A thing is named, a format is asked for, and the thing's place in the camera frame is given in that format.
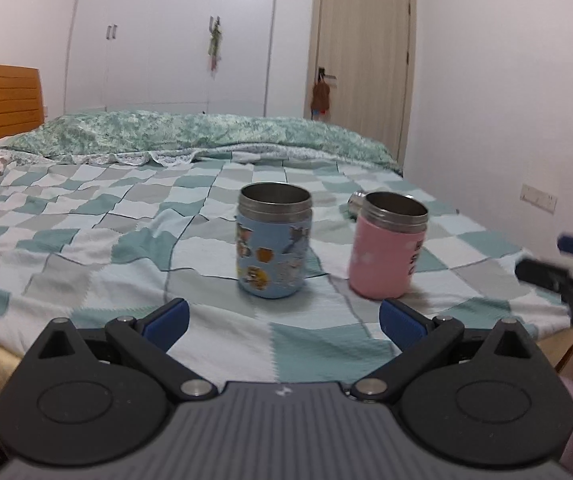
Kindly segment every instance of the door frame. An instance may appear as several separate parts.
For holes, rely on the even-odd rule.
[[[409,0],[411,8],[409,18],[409,64],[407,65],[406,89],[404,92],[403,126],[400,134],[398,152],[391,155],[400,166],[404,165],[407,137],[409,135],[409,122],[411,120],[411,97],[413,95],[413,77],[415,75],[415,49],[417,28],[417,0]],[[317,77],[318,46],[320,41],[320,20],[322,14],[322,0],[313,0],[313,19],[311,20],[311,38],[309,43],[309,66],[307,71],[307,100],[305,102],[304,117],[311,116],[311,97],[313,85]]]

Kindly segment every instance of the circular mount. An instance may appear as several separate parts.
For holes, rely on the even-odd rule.
[[[573,401],[553,370],[513,359],[474,359],[420,376],[401,399],[407,429],[427,449],[468,466],[518,468],[559,457],[573,429]]]
[[[141,372],[93,360],[32,364],[35,373],[19,369],[0,394],[0,439],[12,455],[51,466],[109,462],[166,420],[164,391]]]

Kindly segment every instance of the cartoon sticker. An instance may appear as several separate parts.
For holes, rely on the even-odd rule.
[[[257,251],[255,251],[255,257],[258,259],[259,262],[262,262],[263,264],[268,264],[273,259],[273,251],[271,249],[261,247]]]
[[[294,258],[281,262],[276,266],[276,281],[283,285],[292,286],[300,279],[303,260]]]
[[[247,229],[246,227],[242,227],[240,224],[237,224],[235,233],[238,256],[241,258],[250,256],[249,240],[253,231]]]
[[[268,274],[260,267],[247,267],[247,275],[244,281],[249,283],[250,286],[256,288],[257,290],[264,290],[268,287],[270,279]]]
[[[291,226],[291,243],[286,246],[282,254],[291,254],[295,246],[302,240],[306,240],[309,236],[309,230],[306,227],[293,227]]]

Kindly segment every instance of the blue cup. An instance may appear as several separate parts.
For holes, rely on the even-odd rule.
[[[278,182],[240,191],[236,217],[238,283],[260,298],[285,298],[305,283],[311,194]]]

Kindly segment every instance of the logo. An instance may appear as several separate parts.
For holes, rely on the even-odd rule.
[[[276,395],[280,397],[287,397],[293,393],[293,390],[288,386],[282,386],[279,390],[276,390]]]

